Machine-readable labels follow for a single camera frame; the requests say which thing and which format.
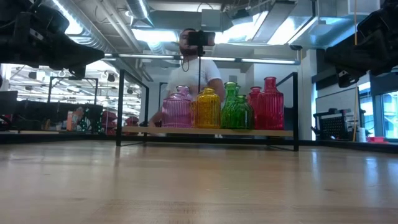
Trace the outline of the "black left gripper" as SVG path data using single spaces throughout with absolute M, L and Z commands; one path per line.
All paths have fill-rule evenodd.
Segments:
M 69 25 L 46 5 L 2 5 L 1 62 L 67 69 L 83 78 L 86 65 L 104 58 L 104 52 L 71 40 L 65 34 Z

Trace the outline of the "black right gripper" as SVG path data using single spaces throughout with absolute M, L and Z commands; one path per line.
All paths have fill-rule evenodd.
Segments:
M 325 51 L 325 62 L 337 68 L 338 86 L 348 87 L 365 74 L 377 77 L 397 66 L 397 0 L 361 21 L 353 35 Z

